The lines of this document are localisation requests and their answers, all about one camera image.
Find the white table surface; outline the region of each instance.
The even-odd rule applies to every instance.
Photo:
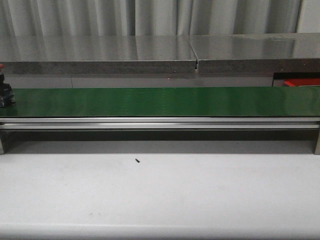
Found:
[[[320,238],[312,144],[25,142],[0,156],[0,239]]]

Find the conveyor belt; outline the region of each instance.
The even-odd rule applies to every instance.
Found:
[[[14,92],[16,104],[0,109],[2,131],[320,127],[319,86],[51,88]]]
[[[320,86],[14,89],[0,118],[320,117]]]

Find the aluminum frame rail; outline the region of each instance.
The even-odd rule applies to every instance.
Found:
[[[1,118],[0,131],[310,130],[320,117],[37,117]],[[320,137],[315,154],[320,155]]]

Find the green conveyor belt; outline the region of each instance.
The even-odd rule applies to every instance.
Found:
[[[319,117],[320,86],[14,89],[0,117]]]

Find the red object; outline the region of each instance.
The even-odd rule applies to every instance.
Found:
[[[320,78],[293,78],[284,81],[289,87],[320,86]]]

